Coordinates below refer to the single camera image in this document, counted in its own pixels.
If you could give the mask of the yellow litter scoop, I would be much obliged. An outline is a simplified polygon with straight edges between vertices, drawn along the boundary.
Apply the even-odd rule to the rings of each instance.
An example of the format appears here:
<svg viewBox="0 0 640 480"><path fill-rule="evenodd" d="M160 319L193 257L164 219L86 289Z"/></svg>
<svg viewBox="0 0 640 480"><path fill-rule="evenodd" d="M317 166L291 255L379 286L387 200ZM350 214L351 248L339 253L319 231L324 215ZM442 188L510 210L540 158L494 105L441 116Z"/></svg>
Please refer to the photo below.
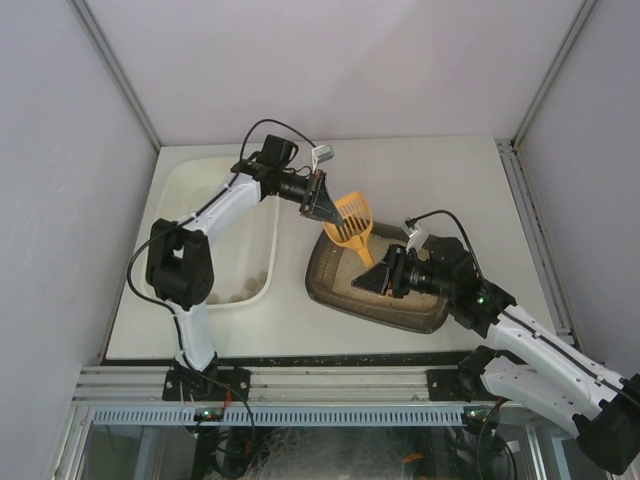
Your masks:
<svg viewBox="0 0 640 480"><path fill-rule="evenodd" d="M383 297L355 288L351 282L382 259L385 240L375 235L371 208L361 192L352 192L336 201L342 226L323 223L324 233L333 243L330 250L339 255L335 263L332 291L360 302L381 304Z"/></svg>

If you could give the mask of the dark brown litter box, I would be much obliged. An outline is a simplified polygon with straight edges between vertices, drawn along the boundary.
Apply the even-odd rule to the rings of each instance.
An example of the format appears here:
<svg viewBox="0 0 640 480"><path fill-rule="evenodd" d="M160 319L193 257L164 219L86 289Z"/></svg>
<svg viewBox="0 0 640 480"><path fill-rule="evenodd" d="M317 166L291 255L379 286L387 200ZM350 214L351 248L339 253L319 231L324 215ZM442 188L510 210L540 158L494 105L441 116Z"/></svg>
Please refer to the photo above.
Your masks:
<svg viewBox="0 0 640 480"><path fill-rule="evenodd" d="M351 281L364 271L357 253L335 245L321 233L308 262L305 287L309 297L321 305L388 327L431 334L444 324L443 299L419 293L397 299L352 287Z"/></svg>

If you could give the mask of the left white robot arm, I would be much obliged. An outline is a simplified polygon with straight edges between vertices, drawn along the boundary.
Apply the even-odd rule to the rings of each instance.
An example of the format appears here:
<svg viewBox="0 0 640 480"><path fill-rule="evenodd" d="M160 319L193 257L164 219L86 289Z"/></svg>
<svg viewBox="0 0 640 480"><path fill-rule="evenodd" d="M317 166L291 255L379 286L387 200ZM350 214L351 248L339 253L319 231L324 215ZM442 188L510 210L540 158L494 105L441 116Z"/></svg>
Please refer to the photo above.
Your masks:
<svg viewBox="0 0 640 480"><path fill-rule="evenodd" d="M286 161L252 160L233 165L213 198L198 210L152 225L145 280L155 302L171 312L178 343L175 358L186 368L203 372L216 357L206 307L215 281L213 246L237 218L269 196L298 204L303 217L344 224L324 171L304 175Z"/></svg>

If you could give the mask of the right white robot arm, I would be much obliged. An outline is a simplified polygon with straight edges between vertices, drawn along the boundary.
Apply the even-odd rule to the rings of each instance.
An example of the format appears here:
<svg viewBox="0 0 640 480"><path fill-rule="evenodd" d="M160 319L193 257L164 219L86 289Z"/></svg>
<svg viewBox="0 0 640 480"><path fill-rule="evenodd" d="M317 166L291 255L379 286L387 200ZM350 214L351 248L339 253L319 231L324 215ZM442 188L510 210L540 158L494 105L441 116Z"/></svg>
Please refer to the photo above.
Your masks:
<svg viewBox="0 0 640 480"><path fill-rule="evenodd" d="M458 367L465 389L481 386L562 427L609 473L623 474L638 456L639 377L625 378L551 333L484 278L459 240L437 240L426 260L393 244L351 284L395 298L442 297L454 320L483 340Z"/></svg>

